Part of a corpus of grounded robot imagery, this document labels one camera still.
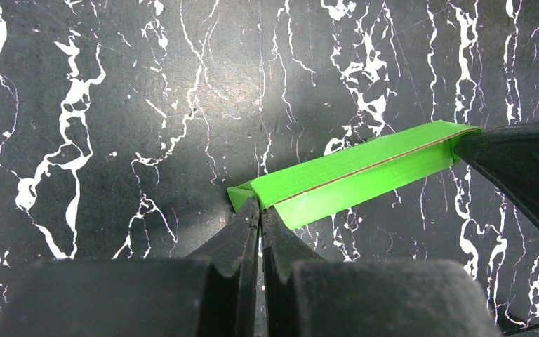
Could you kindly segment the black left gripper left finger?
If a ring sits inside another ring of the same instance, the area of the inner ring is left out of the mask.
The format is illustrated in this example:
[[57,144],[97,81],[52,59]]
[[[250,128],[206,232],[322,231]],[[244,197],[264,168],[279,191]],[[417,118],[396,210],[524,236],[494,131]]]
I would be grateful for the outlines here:
[[252,336],[260,207],[184,258],[36,264],[0,336]]

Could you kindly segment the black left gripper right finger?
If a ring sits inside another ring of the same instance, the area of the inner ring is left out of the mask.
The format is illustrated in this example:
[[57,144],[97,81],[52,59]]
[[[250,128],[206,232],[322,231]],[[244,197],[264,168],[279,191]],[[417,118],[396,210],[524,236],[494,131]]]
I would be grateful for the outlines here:
[[452,260],[322,258],[276,209],[260,218],[271,336],[499,336],[484,292]]

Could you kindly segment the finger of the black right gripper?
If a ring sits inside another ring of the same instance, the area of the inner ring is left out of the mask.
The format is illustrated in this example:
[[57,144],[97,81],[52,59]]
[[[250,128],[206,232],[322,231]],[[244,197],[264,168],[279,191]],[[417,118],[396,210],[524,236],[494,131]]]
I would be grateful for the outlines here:
[[463,136],[453,152],[539,229],[539,121]]

